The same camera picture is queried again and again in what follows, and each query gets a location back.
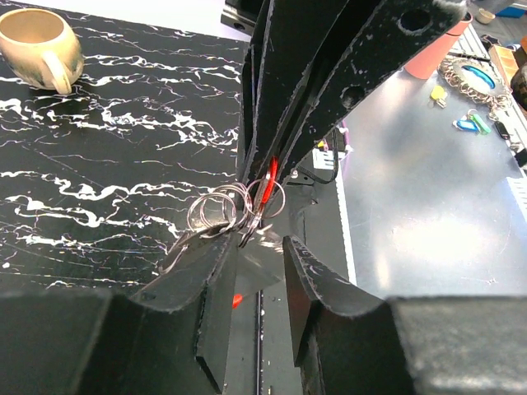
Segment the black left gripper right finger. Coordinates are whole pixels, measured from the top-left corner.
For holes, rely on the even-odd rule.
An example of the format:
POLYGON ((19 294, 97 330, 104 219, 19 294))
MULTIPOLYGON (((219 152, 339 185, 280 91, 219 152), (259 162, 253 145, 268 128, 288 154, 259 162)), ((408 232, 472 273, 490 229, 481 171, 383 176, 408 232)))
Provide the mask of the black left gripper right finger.
POLYGON ((526 300, 379 299, 282 242, 293 361, 306 394, 523 394, 526 300))

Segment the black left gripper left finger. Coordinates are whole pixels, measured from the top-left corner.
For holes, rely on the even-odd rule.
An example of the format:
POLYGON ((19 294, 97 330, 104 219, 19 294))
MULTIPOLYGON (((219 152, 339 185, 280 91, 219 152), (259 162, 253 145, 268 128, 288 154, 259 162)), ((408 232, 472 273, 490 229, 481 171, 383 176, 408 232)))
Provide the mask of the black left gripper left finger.
POLYGON ((170 270, 133 296, 2 294, 2 393, 221 393, 237 252, 234 232, 212 228, 173 248, 170 270))

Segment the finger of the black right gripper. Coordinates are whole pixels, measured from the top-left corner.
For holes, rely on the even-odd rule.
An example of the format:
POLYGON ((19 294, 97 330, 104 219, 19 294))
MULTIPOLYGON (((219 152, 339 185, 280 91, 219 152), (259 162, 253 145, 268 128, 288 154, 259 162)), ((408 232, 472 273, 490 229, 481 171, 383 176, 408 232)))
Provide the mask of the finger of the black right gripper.
POLYGON ((238 179, 277 159, 282 182, 338 121, 308 126, 324 83, 354 36, 352 1, 264 1, 242 71, 238 179))
POLYGON ((351 1, 317 53, 306 103, 279 160, 284 181, 377 86, 466 14, 465 1, 351 1))

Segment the red capped key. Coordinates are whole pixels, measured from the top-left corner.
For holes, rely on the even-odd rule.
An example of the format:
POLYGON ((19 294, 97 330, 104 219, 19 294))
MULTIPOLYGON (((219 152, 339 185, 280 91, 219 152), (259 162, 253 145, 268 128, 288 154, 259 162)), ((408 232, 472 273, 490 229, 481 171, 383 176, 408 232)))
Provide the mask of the red capped key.
POLYGON ((260 180, 259 188, 255 195, 256 207, 264 207, 271 197, 273 191, 274 181, 277 175, 278 162, 276 157, 272 157, 270 160, 268 172, 260 180))

